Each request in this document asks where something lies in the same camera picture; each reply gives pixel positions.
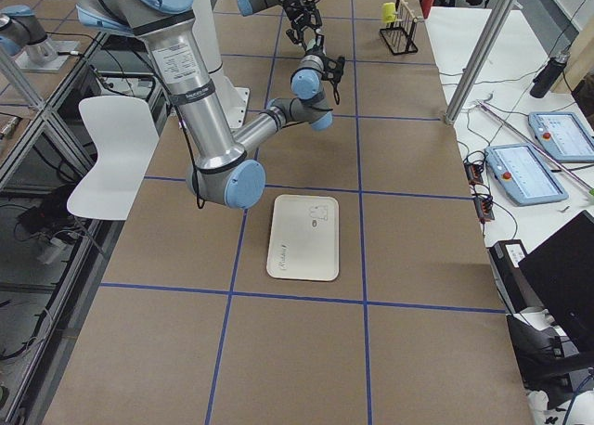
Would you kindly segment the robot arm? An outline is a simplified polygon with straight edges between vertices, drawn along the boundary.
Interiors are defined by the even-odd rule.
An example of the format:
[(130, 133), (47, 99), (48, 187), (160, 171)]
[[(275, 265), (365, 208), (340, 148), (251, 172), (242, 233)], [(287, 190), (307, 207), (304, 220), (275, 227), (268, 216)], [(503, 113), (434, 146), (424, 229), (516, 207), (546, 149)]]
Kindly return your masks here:
[(308, 123), (317, 131), (332, 124), (323, 83), (338, 85), (344, 58), (327, 57), (317, 0), (238, 0), (248, 16), (282, 6), (290, 40), (304, 55), (291, 76), (292, 98), (276, 98), (251, 122), (231, 130), (215, 83), (193, 34), (193, 0), (77, 0), (79, 21), (99, 31), (141, 40), (157, 77), (189, 132), (197, 154), (191, 158), (188, 186), (198, 201), (248, 209), (265, 189), (265, 169), (248, 157), (287, 126)]
[(286, 30), (294, 45), (305, 52), (326, 53), (322, 18), (317, 8), (320, 0), (237, 0), (239, 13), (248, 17), (274, 6), (281, 6), (290, 22)]

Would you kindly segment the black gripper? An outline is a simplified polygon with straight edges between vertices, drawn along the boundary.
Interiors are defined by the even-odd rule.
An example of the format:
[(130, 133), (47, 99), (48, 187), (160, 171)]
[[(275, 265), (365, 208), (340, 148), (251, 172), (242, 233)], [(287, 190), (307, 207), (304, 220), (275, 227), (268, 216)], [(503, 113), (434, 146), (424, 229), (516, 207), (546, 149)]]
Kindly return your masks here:
[[(319, 50), (324, 49), (324, 34), (316, 31), (315, 46)], [(339, 84), (342, 80), (345, 66), (345, 57), (328, 57), (323, 51), (311, 51), (314, 48), (314, 40), (309, 40), (303, 50), (307, 52), (299, 64), (299, 73), (312, 72), (321, 81), (331, 84)]]
[(320, 0), (284, 0), (283, 9), (291, 22), (286, 34), (294, 45), (305, 45), (305, 32), (321, 31), (322, 18), (317, 8)]

